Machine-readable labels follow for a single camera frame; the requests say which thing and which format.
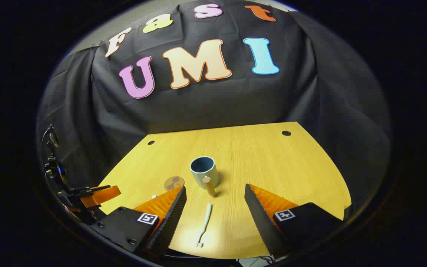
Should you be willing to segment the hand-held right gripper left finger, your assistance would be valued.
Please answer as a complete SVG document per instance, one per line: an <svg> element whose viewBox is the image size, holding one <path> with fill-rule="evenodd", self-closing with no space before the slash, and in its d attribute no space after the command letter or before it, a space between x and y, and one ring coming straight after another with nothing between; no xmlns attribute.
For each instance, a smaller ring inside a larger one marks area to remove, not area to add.
<svg viewBox="0 0 427 267"><path fill-rule="evenodd" d="M89 227L132 254L164 255L187 201L185 186L169 190L137 208L120 206Z"/></svg>

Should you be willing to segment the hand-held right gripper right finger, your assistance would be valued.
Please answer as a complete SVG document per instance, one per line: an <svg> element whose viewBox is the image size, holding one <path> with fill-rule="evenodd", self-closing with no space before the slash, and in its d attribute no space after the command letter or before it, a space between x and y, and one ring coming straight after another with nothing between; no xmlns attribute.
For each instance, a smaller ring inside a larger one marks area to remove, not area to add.
<svg viewBox="0 0 427 267"><path fill-rule="evenodd" d="M298 205L253 184L246 184L244 198L263 243L276 258L313 247L343 224L315 203Z"/></svg>

